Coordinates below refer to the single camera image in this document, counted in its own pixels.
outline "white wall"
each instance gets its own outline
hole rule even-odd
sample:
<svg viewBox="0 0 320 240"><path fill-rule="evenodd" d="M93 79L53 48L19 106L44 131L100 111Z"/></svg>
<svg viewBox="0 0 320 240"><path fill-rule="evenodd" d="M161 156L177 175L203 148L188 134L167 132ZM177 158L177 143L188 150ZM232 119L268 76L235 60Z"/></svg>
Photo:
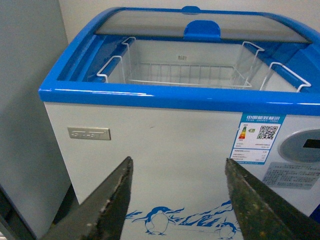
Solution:
<svg viewBox="0 0 320 240"><path fill-rule="evenodd" d="M58 0L0 3L0 186L37 237L70 179L38 88L67 47Z"/></svg>
<svg viewBox="0 0 320 240"><path fill-rule="evenodd" d="M255 11L281 14L320 32L320 0L59 0L68 41L98 13L111 7Z"/></svg>

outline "sticker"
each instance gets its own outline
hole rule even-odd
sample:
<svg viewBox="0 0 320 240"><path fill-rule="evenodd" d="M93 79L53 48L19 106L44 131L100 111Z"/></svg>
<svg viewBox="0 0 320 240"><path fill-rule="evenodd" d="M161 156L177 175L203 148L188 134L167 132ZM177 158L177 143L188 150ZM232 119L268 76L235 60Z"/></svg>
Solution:
<svg viewBox="0 0 320 240"><path fill-rule="evenodd" d="M319 177L320 166L272 162L262 182L274 188L309 190Z"/></svg>
<svg viewBox="0 0 320 240"><path fill-rule="evenodd" d="M183 54L176 55L176 58L180 61L187 61L188 56Z"/></svg>
<svg viewBox="0 0 320 240"><path fill-rule="evenodd" d="M243 113L230 158L240 164L265 164L285 117Z"/></svg>

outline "chest freezer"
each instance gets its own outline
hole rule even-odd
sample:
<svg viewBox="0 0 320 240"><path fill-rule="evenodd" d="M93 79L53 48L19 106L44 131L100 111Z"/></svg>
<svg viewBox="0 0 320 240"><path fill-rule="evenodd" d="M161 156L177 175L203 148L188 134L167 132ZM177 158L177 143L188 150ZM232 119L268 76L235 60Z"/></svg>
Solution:
<svg viewBox="0 0 320 240"><path fill-rule="evenodd" d="M320 34L262 12L111 8L39 89L80 203L135 160L121 239L242 239L230 157L320 204Z"/></svg>

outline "energy label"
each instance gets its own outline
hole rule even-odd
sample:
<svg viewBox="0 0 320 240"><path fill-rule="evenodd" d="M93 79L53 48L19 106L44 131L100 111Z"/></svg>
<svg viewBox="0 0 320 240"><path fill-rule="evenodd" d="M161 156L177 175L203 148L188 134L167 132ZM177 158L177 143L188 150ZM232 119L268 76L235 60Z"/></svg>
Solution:
<svg viewBox="0 0 320 240"><path fill-rule="evenodd" d="M230 158L240 164L265 164L285 117L243 113Z"/></svg>

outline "penguin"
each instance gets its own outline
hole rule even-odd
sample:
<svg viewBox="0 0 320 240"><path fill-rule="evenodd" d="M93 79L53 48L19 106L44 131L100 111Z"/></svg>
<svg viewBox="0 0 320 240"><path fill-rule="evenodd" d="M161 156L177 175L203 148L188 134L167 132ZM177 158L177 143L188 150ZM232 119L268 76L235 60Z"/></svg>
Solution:
<svg viewBox="0 0 320 240"><path fill-rule="evenodd" d="M176 222L168 218L166 213L172 211L165 206L153 208L146 216L137 218L132 222L144 221L146 233L150 235L165 235L169 224L176 225Z"/></svg>
<svg viewBox="0 0 320 240"><path fill-rule="evenodd" d="M215 233L219 233L219 239L226 239L231 240L233 239L234 235L239 231L235 225L231 222L223 222L217 225L220 227L219 229L215 230Z"/></svg>

